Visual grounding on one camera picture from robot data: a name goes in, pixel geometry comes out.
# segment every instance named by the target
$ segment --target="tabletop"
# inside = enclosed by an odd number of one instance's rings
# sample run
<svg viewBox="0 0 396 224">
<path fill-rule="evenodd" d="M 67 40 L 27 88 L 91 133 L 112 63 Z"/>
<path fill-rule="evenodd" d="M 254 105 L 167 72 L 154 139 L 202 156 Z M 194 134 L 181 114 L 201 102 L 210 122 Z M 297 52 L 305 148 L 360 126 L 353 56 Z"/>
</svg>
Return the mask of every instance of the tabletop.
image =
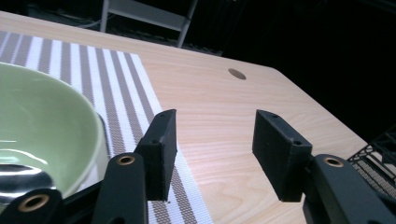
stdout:
<svg viewBox="0 0 396 224">
<path fill-rule="evenodd" d="M 214 223 L 305 223 L 302 203 L 279 202 L 252 154 L 257 109 L 282 117 L 313 155 L 347 159 L 366 145 L 271 67 L 6 12 L 0 30 L 137 54 L 163 110 L 177 110 L 177 141 Z"/>
</svg>

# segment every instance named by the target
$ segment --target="light wood surface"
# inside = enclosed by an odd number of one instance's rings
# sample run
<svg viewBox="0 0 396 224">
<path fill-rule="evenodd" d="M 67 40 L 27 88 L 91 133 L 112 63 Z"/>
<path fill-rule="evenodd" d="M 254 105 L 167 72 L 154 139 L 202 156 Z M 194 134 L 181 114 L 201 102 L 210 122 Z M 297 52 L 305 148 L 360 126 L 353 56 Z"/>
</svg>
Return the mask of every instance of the light wood surface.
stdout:
<svg viewBox="0 0 396 224">
<path fill-rule="evenodd" d="M 279 202 L 252 154 L 257 109 L 286 120 L 314 146 L 314 155 L 346 159 L 366 145 L 270 67 L 6 12 L 0 12 L 0 30 L 139 55 L 163 109 L 177 110 L 177 141 L 215 223 L 305 223 L 302 204 Z"/>
</svg>

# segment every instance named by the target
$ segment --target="black wire rack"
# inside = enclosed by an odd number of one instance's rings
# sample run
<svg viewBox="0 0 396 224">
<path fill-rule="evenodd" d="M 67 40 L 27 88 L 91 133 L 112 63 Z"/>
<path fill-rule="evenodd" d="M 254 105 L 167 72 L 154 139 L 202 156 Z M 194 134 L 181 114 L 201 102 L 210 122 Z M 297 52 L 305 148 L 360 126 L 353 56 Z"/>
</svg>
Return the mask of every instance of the black wire rack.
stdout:
<svg viewBox="0 0 396 224">
<path fill-rule="evenodd" d="M 348 161 L 374 190 L 396 199 L 396 125 Z"/>
</svg>

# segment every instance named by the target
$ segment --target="metal chair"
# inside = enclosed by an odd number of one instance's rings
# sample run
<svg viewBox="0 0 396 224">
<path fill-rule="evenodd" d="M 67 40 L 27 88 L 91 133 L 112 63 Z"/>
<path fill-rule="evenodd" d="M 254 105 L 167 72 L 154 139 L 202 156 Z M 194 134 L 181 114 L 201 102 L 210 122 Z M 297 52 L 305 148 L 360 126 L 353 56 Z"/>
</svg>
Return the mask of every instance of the metal chair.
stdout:
<svg viewBox="0 0 396 224">
<path fill-rule="evenodd" d="M 177 40 L 177 47 L 181 48 L 187 31 L 189 30 L 191 18 L 197 2 L 198 0 L 191 0 L 187 15 L 181 16 L 134 0 L 104 0 L 100 32 L 104 33 L 106 31 L 107 16 L 108 13 L 112 13 L 179 31 L 180 34 Z"/>
</svg>

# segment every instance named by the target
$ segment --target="wooden table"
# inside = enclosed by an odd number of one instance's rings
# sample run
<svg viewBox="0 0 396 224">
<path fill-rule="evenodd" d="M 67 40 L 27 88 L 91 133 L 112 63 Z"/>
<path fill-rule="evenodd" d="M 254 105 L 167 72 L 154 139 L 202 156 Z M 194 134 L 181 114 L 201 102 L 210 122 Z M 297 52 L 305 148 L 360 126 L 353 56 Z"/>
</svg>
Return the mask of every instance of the wooden table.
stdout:
<svg viewBox="0 0 396 224">
<path fill-rule="evenodd" d="M 177 141 L 215 223 L 305 223 L 302 204 L 279 202 L 252 154 L 257 109 L 286 120 L 314 155 L 346 159 L 366 145 L 270 67 L 6 12 L 0 30 L 139 55 L 163 109 L 177 110 Z"/>
</svg>

